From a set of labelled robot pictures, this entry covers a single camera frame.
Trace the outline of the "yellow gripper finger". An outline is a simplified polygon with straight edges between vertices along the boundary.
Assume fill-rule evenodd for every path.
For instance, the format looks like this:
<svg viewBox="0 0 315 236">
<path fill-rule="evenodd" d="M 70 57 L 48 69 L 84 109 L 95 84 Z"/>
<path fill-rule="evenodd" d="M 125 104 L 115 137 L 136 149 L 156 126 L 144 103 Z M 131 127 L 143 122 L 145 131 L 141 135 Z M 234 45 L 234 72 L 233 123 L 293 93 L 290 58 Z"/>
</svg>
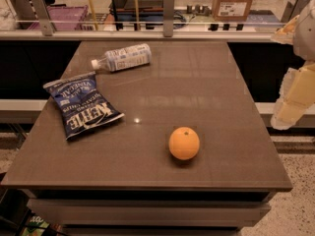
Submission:
<svg viewBox="0 0 315 236">
<path fill-rule="evenodd" d="M 271 125 L 277 130 L 294 126 L 315 103 L 315 63 L 307 62 L 298 70 L 289 68 L 283 77 L 280 97 L 274 107 Z"/>
<path fill-rule="evenodd" d="M 287 22 L 282 28 L 277 29 L 271 36 L 271 40 L 280 44 L 293 45 L 293 36 L 295 33 L 295 27 L 299 16 L 295 16 L 289 22 Z"/>
</svg>

